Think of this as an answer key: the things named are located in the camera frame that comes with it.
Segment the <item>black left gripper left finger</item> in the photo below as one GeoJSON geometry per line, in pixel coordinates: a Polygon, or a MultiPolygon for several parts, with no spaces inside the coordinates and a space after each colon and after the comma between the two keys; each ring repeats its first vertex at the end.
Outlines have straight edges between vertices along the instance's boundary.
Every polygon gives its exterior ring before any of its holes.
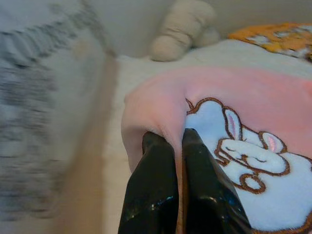
{"type": "Polygon", "coordinates": [[[127,184],[117,234],[175,234],[179,194],[174,150],[163,137],[146,132],[142,152],[127,184]]]}

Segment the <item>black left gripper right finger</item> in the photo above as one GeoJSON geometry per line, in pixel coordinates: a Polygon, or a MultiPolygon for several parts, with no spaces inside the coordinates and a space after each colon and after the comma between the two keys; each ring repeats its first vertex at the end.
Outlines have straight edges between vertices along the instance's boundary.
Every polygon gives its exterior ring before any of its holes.
{"type": "Polygon", "coordinates": [[[186,234],[251,234],[251,225],[235,191],[195,129],[182,140],[188,205],[186,234]]]}

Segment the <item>pink bunny fleece blanket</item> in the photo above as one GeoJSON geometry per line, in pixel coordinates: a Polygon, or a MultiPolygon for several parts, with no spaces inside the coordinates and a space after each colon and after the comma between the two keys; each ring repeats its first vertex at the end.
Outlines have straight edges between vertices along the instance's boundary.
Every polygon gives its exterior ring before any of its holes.
{"type": "Polygon", "coordinates": [[[125,98],[118,234],[312,234],[312,81],[194,67],[125,98]]]}

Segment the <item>grey patterned white curtain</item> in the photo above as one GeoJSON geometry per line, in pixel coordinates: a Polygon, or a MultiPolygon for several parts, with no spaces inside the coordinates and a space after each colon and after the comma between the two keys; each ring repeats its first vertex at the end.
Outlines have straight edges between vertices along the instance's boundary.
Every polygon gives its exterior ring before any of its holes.
{"type": "Polygon", "coordinates": [[[54,212],[109,51],[97,0],[0,0],[0,221],[54,212]]]}

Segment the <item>beige plush toy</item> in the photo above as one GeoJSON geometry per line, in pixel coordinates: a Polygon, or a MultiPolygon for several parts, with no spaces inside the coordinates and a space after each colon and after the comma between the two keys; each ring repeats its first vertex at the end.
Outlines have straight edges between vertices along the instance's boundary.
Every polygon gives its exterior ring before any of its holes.
{"type": "Polygon", "coordinates": [[[176,0],[151,44],[150,59],[176,61],[191,48],[217,43],[220,34],[213,26],[215,18],[215,10],[203,0],[176,0]]]}

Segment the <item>yellow patterned quilt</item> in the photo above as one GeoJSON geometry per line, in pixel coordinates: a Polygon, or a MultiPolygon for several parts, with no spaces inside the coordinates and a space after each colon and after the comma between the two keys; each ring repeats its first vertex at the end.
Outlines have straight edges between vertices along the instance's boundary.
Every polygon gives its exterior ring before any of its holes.
{"type": "Polygon", "coordinates": [[[248,26],[230,33],[228,38],[260,46],[271,53],[312,62],[312,23],[248,26]]]}

